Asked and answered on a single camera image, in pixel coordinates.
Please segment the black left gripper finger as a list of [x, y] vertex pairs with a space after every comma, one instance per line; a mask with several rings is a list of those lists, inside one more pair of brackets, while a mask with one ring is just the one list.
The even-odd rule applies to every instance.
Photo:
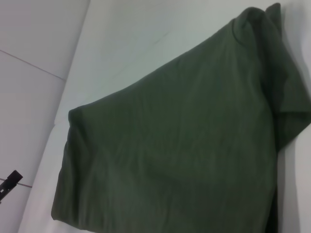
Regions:
[[23, 176], [14, 170], [6, 180], [0, 184], [0, 201], [2, 201], [19, 183]]

